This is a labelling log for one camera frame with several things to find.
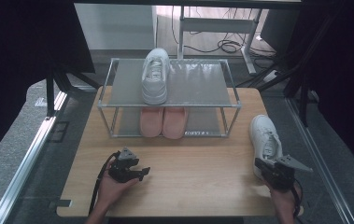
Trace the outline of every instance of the white sneaker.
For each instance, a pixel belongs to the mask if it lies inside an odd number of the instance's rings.
[[[170,59],[164,49],[153,49],[144,61],[142,96],[148,105],[160,105],[167,99],[166,78]]]
[[[276,133],[274,123],[265,115],[258,115],[250,123],[249,135],[255,149],[253,173],[262,179],[261,170],[255,166],[255,158],[274,162],[282,157],[282,146]]]

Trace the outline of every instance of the wooden table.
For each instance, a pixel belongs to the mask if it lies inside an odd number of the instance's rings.
[[[266,114],[266,110],[256,89],[237,91],[243,106],[228,138],[170,140],[110,138],[97,109],[99,90],[61,197],[72,202],[69,207],[58,207],[58,215],[88,215],[92,189],[103,163],[123,147],[140,159],[136,169],[150,167],[150,172],[110,208],[108,216],[273,215],[269,190],[252,171],[254,150],[248,135],[250,121]]]

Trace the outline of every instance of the white wall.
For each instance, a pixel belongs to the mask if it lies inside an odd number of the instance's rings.
[[[89,49],[154,49],[156,8],[75,4]]]

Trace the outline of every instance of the gray carpet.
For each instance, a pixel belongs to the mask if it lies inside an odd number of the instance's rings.
[[[251,78],[247,75],[245,65],[236,59],[231,60],[230,67],[236,84]],[[89,76],[98,83],[103,83],[108,63],[98,60],[95,63],[95,69],[96,74],[89,74]],[[58,217],[55,213],[55,204],[62,194],[96,94],[96,90],[87,87],[87,84],[73,77],[70,79],[76,87],[68,93],[62,115],[57,120],[48,142],[42,148],[7,223],[83,223],[85,220],[85,218]],[[27,104],[0,144],[0,199],[46,115],[46,107],[34,106],[36,99],[45,95],[44,85],[45,82],[40,82],[30,88]],[[280,83],[263,91],[262,98],[270,118],[276,125],[284,154],[291,154],[293,158],[314,169],[313,174],[296,173],[297,179],[304,187],[304,214],[297,222],[342,223],[332,195],[326,189],[318,167],[304,144],[303,137],[282,96],[284,85],[285,83]],[[335,182],[346,196],[354,215],[354,157],[320,115],[316,104],[309,105],[307,116],[308,130],[312,133],[322,157],[327,162]],[[111,221],[112,223],[188,223],[190,221],[195,223],[277,223],[274,217],[220,217],[194,220],[169,218],[157,221],[133,218],[112,219]]]

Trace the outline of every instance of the shoe lace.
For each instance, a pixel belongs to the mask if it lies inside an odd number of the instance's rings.
[[[160,58],[153,58],[149,63],[149,72],[147,77],[153,79],[162,78],[162,60]]]
[[[265,132],[265,134],[268,136],[268,139],[267,139],[266,143],[264,144],[263,157],[266,160],[269,160],[271,157],[276,155],[276,149],[278,146],[278,142],[277,142],[273,132],[267,131],[267,132]]]

